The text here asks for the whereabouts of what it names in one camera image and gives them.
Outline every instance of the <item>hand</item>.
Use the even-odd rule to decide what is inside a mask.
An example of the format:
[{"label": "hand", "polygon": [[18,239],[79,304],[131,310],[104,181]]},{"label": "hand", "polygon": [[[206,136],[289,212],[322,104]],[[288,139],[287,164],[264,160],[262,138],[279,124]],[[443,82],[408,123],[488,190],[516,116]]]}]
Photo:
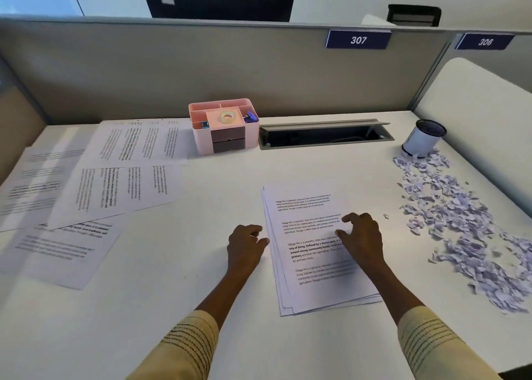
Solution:
[{"label": "hand", "polygon": [[227,272],[249,276],[261,260],[264,248],[269,244],[267,238],[258,239],[262,226],[238,225],[229,236],[227,254],[229,257]]},{"label": "hand", "polygon": [[336,230],[336,235],[342,240],[342,244],[349,251],[356,263],[368,274],[368,271],[386,266],[382,254],[382,235],[379,224],[371,215],[363,213],[357,215],[350,213],[342,218],[342,222],[353,223],[351,234],[343,230]]}]

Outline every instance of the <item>sleeve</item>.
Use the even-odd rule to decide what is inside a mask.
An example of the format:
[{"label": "sleeve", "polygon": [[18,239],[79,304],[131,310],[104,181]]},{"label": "sleeve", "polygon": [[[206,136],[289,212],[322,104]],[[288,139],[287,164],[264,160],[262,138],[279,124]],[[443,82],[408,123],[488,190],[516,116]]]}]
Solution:
[{"label": "sleeve", "polygon": [[409,310],[399,321],[397,334],[416,380],[501,379],[425,306]]},{"label": "sleeve", "polygon": [[180,321],[127,380],[205,380],[218,342],[218,325],[205,311]]}]

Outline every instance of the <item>desk organizer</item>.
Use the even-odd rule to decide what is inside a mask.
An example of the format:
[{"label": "desk organizer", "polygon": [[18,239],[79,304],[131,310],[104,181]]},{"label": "desk organizer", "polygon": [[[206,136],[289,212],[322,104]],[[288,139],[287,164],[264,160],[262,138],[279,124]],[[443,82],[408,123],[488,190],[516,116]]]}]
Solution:
[{"label": "desk organizer", "polygon": [[202,156],[259,144],[259,117],[247,98],[193,103],[188,111]]}]

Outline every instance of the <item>number sign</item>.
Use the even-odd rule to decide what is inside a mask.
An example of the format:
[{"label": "number sign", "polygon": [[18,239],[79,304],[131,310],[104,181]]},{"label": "number sign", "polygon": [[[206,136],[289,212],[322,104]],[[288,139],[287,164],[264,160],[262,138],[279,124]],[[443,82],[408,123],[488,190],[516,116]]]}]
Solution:
[{"label": "number sign", "polygon": [[386,49],[392,32],[389,30],[329,30],[326,48]]},{"label": "number sign", "polygon": [[513,40],[513,34],[463,34],[456,49],[503,50]]}]

